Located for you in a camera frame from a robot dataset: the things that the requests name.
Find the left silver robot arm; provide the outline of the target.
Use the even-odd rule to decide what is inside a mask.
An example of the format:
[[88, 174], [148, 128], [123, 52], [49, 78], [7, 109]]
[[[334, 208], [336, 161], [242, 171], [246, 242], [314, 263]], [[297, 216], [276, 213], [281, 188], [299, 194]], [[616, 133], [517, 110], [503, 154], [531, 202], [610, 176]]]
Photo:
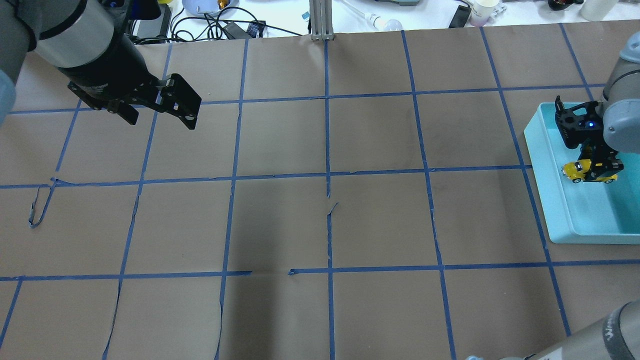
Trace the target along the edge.
[[91, 109], [135, 125], [136, 106], [143, 106], [195, 129], [201, 96], [181, 75], [151, 74], [126, 34], [130, 20], [162, 14], [157, 0], [3, 0], [0, 7], [2, 119], [15, 105], [19, 73], [34, 51]]

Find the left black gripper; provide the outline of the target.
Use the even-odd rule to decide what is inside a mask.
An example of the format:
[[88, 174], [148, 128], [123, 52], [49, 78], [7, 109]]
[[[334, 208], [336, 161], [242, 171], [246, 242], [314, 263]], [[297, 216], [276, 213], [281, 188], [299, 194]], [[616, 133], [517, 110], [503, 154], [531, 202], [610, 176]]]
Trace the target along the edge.
[[[201, 96], [178, 73], [159, 80], [129, 38], [112, 38], [97, 59], [67, 68], [67, 77], [96, 100], [137, 98], [140, 105], [178, 118], [188, 130], [196, 128]], [[129, 125], [137, 124], [139, 112], [130, 104], [117, 102], [115, 114]]]

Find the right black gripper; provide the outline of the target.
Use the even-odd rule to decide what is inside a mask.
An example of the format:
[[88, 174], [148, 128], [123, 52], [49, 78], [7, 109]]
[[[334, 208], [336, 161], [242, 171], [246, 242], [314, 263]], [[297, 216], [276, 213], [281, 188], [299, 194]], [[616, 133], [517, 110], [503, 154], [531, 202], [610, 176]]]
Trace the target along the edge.
[[[565, 107], [560, 96], [554, 100], [555, 124], [564, 145], [569, 150], [580, 148], [582, 156], [609, 156], [613, 149], [604, 141], [604, 122], [599, 110], [601, 101], [587, 101], [573, 107]], [[617, 157], [592, 161], [590, 181], [612, 183], [625, 166]]]

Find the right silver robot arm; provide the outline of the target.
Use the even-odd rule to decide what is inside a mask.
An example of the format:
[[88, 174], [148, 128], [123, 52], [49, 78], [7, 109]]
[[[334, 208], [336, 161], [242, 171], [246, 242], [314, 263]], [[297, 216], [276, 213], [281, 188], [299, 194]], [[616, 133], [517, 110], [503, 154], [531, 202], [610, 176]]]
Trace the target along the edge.
[[556, 244], [639, 244], [639, 34], [599, 100], [538, 107], [525, 139]]

